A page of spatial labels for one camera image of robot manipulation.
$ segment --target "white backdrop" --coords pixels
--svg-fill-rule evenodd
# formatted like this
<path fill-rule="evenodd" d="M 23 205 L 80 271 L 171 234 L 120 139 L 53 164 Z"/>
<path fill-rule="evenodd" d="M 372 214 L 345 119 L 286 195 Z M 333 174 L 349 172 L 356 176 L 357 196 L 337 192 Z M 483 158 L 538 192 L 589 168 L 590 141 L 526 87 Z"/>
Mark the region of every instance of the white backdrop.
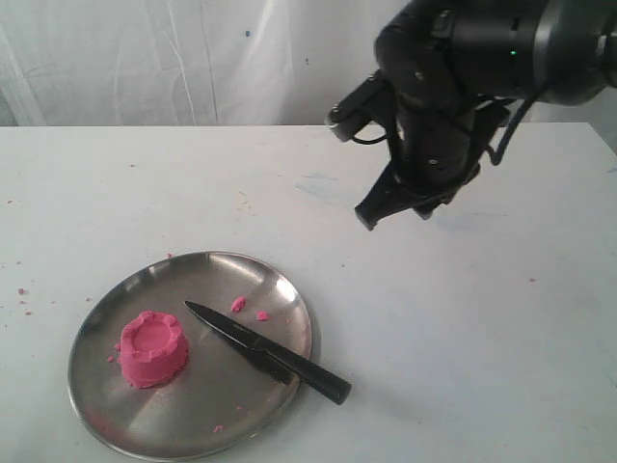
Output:
<path fill-rule="evenodd" d="M 322 123 L 407 1 L 0 0 L 0 121 Z M 530 118 L 589 121 L 617 148 L 617 92 Z"/>

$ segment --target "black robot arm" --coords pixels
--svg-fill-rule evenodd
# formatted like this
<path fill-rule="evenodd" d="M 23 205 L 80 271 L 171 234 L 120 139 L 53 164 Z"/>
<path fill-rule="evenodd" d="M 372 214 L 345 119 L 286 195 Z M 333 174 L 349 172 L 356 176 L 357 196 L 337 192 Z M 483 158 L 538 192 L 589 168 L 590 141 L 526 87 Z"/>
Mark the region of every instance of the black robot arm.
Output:
<path fill-rule="evenodd" d="M 536 100 L 576 105 L 614 87 L 617 5 L 415 0 L 382 31 L 375 55 L 379 70 L 328 116 L 341 141 L 372 143 L 356 138 L 370 122 L 386 131 L 390 163 L 356 207 L 370 230 L 409 208 L 428 219 L 449 204 L 479 174 L 485 151 L 501 162 Z M 508 106 L 519 99 L 510 118 Z"/>

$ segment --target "black handle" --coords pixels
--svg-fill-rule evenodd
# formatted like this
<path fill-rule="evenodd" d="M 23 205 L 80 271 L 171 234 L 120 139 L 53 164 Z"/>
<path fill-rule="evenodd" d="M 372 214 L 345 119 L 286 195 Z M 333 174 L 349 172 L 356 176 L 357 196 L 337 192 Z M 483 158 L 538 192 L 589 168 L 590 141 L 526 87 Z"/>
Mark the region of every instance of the black handle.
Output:
<path fill-rule="evenodd" d="M 291 352 L 289 349 L 268 340 L 260 340 L 258 344 L 258 350 L 263 350 L 271 358 L 296 373 L 305 383 L 337 405 L 342 404 L 351 392 L 351 384 L 347 381 L 310 360 Z"/>

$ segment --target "white tabletop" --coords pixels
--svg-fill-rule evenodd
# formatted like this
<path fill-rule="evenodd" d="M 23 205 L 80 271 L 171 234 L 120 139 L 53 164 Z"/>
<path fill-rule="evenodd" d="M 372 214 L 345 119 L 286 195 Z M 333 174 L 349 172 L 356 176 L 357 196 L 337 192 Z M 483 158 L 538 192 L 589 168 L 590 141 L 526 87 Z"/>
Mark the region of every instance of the white tabletop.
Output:
<path fill-rule="evenodd" d="M 115 283 L 200 250 L 278 267 L 354 385 L 210 461 L 617 461 L 615 155 L 527 125 L 431 221 L 368 232 L 386 160 L 325 127 L 1 129 L 0 461 L 131 460 L 73 414 L 68 352 Z"/>

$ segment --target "kitchen knife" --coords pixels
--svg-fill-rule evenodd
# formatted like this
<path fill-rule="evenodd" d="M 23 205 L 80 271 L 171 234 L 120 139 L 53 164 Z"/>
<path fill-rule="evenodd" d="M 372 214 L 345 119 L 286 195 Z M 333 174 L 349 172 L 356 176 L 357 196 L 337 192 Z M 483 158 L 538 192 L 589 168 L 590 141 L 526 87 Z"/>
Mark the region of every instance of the kitchen knife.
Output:
<path fill-rule="evenodd" d="M 305 383 L 332 402 L 338 405 L 342 404 L 351 392 L 351 384 L 347 381 L 273 340 L 264 338 L 246 326 L 221 313 L 208 309 L 206 306 L 189 301 L 184 301 L 184 304 L 202 322 L 250 351 L 266 355 L 290 369 L 300 376 L 300 379 Z"/>

